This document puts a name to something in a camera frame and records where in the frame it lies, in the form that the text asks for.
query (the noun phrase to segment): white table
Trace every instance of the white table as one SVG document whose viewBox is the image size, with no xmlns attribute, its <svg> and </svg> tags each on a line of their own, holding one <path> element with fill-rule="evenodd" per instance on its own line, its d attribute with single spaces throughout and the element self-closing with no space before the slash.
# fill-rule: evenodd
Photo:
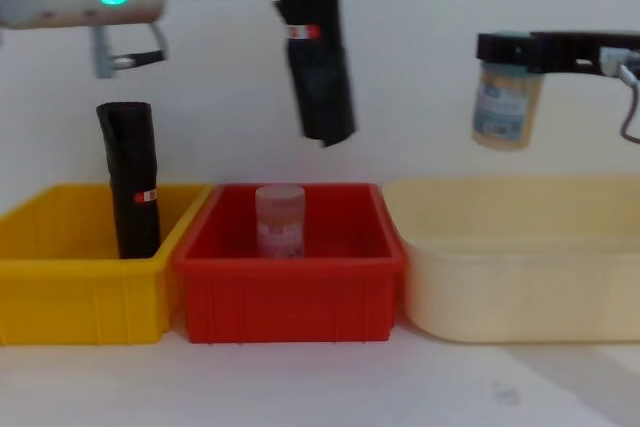
<svg viewBox="0 0 640 427">
<path fill-rule="evenodd" d="M 640 347 L 0 349 L 2 427 L 638 427 Z"/>
</svg>

